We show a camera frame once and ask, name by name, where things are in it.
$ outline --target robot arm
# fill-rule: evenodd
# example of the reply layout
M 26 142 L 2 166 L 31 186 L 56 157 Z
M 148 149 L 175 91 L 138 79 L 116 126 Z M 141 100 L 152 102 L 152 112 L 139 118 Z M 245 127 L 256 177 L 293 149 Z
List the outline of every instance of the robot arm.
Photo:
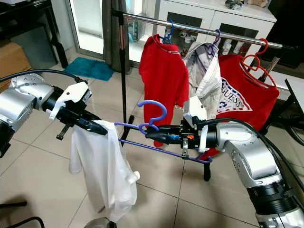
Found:
M 304 213 L 261 139 L 238 123 L 217 124 L 216 149 L 229 155 L 261 228 L 303 228 Z
M 107 130 L 93 120 L 99 118 L 85 110 L 91 96 L 85 81 L 70 85 L 65 91 L 47 84 L 37 74 L 27 74 L 12 79 L 10 87 L 0 94 L 0 158 L 10 147 L 13 134 L 29 118 L 33 109 L 50 113 L 66 126 L 57 136 L 63 135 L 74 124 L 105 135 Z
M 196 98 L 190 98 L 184 106 L 180 126 L 159 126 L 158 132 L 149 128 L 146 137 L 180 144 L 183 158 L 187 159 L 185 145 L 198 150 L 205 119 L 204 108 Z M 216 148 L 231 158 L 261 228 L 304 228 L 304 213 L 293 191 L 285 183 L 272 153 L 254 132 L 239 123 L 218 123 L 209 124 L 204 137 L 207 148 Z

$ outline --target white cabinet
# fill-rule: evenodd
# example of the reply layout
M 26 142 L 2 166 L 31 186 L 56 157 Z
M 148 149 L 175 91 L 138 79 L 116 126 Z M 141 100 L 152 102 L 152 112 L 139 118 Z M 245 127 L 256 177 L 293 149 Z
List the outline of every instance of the white cabinet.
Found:
M 222 32 L 251 38 L 266 38 L 273 24 L 273 22 L 269 21 L 216 11 L 210 29 L 219 29 Z M 214 39 L 214 36 L 207 36 L 206 42 L 212 43 Z M 224 45 L 226 40 L 227 39 L 222 38 L 218 44 L 220 55 L 223 54 L 224 49 L 227 48 L 227 45 Z M 230 47 L 228 51 L 230 54 L 246 56 L 255 54 L 260 49 L 258 45 L 238 43 L 235 40 L 229 40 L 228 43 L 231 44 L 228 46 Z
M 191 5 L 181 4 L 172 1 L 161 0 L 159 19 L 160 20 L 173 20 L 175 23 L 191 25 L 201 28 L 209 28 L 212 22 L 215 11 L 211 9 L 198 8 Z M 157 33 L 161 36 L 165 35 L 166 28 L 164 26 L 157 27 Z M 183 56 L 193 41 L 205 41 L 205 34 L 197 34 L 191 32 L 181 31 L 174 29 L 171 38 L 172 43 L 180 48 L 180 53 Z
M 231 10 L 225 7 L 224 0 L 161 0 L 159 19 L 172 19 L 176 23 L 211 30 L 220 29 L 222 32 L 251 38 L 266 38 L 276 22 L 267 8 L 244 4 L 241 10 Z M 168 32 L 169 29 L 158 26 L 157 33 L 164 36 L 165 31 Z M 212 43 L 215 37 L 195 33 L 185 34 L 175 30 L 171 40 L 180 47 L 180 52 L 184 56 L 194 40 Z M 226 40 L 222 38 L 218 43 L 220 55 L 230 53 L 246 56 L 260 49 L 258 45 Z

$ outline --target stuffed toy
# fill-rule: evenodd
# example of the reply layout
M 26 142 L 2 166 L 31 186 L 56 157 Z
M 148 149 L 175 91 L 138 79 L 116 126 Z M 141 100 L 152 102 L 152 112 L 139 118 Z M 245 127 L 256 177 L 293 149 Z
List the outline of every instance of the stuffed toy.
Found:
M 257 5 L 259 7 L 265 7 L 268 3 L 268 0 L 248 0 L 249 5 Z

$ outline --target black cable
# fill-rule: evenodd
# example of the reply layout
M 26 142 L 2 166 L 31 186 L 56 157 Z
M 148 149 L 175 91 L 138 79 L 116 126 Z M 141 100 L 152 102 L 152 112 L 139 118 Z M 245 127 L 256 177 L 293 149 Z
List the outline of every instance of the black cable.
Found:
M 284 162 L 284 164 L 287 166 L 287 168 L 289 169 L 290 173 L 292 174 L 292 176 L 294 177 L 294 179 L 296 180 L 297 184 L 300 186 L 301 190 L 304 192 L 304 185 L 301 182 L 301 180 L 299 179 L 298 175 L 295 173 L 295 171 L 293 170 L 293 168 L 290 166 L 288 160 L 286 159 L 286 157 L 282 154 L 282 152 L 269 140 L 267 139 L 264 135 L 262 135 L 260 132 L 258 132 L 256 129 L 254 129 L 250 124 L 238 120 L 238 119 L 234 119 L 234 118 L 218 118 L 218 119 L 211 119 L 211 120 L 206 120 L 204 121 L 204 123 L 202 123 L 202 126 L 208 125 L 208 124 L 217 124 L 220 123 L 222 121 L 232 121 L 232 122 L 236 122 L 239 124 L 244 125 L 245 127 L 247 127 L 249 130 L 251 130 L 252 132 L 254 132 L 261 140 L 262 142 L 268 147 L 268 149 L 270 150 L 271 154 L 274 157 L 274 160 L 281 172 L 281 176 L 283 178 L 283 180 L 285 181 L 285 183 L 288 185 L 288 182 L 286 181 L 287 178 L 284 175 L 284 171 L 283 168 L 277 158 L 276 153 L 281 157 L 282 161 Z
M 275 152 L 280 156 L 280 158 L 282 159 L 282 161 L 284 162 L 284 164 L 286 165 L 286 167 L 288 168 L 288 170 L 290 171 L 290 173 L 294 177 L 295 181 L 300 186 L 301 190 L 304 192 L 304 184 L 302 183 L 302 181 L 300 180 L 298 175 L 295 173 L 293 167 L 289 164 L 286 157 L 282 154 L 282 152 L 268 138 L 266 138 L 266 140 L 274 148 Z
M 285 130 L 289 133 L 289 135 L 297 142 L 299 143 L 300 145 L 304 146 L 304 140 L 298 135 L 297 132 L 295 132 L 294 128 L 287 125 L 287 124 L 284 124 L 283 125 Z
M 301 210 L 304 211 L 304 206 L 303 206 L 303 204 L 300 202 L 300 200 L 299 200 L 295 195 L 293 195 L 293 198 L 294 198 L 294 200 L 296 201 L 296 203 L 299 205 L 299 207 L 301 208 Z
M 64 71 L 50 70 L 50 69 L 39 69 L 39 70 L 28 70 L 28 71 L 24 71 L 24 72 L 20 72 L 20 73 L 15 73 L 15 74 L 12 74 L 12 75 L 0 78 L 0 83 L 4 82 L 4 81 L 7 81 L 7 80 L 10 80 L 12 78 L 18 77 L 18 76 L 27 75 L 27 74 L 37 74 L 37 73 L 56 73 L 56 74 L 65 75 L 65 76 L 71 77 L 77 83 L 82 81 L 82 79 L 80 79 L 79 77 L 77 77 L 77 76 L 75 76 L 73 74 L 64 72 Z
M 37 217 L 37 216 L 35 216 L 35 217 L 30 217 L 30 218 L 28 218 L 28 219 L 26 219 L 26 220 L 23 220 L 22 222 L 19 222 L 19 223 L 17 223 L 17 224 L 14 224 L 14 225 L 12 225 L 12 226 L 7 227 L 7 228 L 17 228 L 17 227 L 20 227 L 20 226 L 22 226 L 22 225 L 24 225 L 24 224 L 26 224 L 26 223 L 28 223 L 28 222 L 30 222 L 30 221 L 33 221 L 33 220 L 37 220 L 37 221 L 39 222 L 41 228 L 44 228 L 44 224 L 43 224 L 42 219 L 41 219 L 40 217 Z

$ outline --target red hanger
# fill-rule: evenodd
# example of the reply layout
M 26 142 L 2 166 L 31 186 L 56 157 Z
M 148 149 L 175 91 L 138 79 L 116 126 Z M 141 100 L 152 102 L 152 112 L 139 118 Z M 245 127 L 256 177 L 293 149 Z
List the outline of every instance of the red hanger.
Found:
M 259 68 L 270 78 L 271 82 L 276 86 L 276 83 L 274 81 L 274 79 L 270 76 L 270 74 L 266 71 L 265 68 L 263 68 L 261 66 L 261 61 L 260 59 L 257 57 L 257 55 L 261 55 L 263 53 L 266 52 L 267 48 L 268 48 L 268 41 L 264 38 L 261 38 L 260 40 L 264 41 L 266 43 L 266 46 L 264 48 L 264 50 L 260 51 L 260 52 L 256 52 L 254 55 L 248 55 L 246 57 L 244 57 L 242 60 L 241 60 L 241 64 L 245 67 L 248 67 L 248 69 L 251 69 L 253 71 L 257 71 Z M 248 58 L 248 57 L 253 57 L 256 61 L 257 61 L 257 66 L 256 67 L 251 67 L 251 66 L 248 66 L 246 63 L 245 63 L 245 60 Z

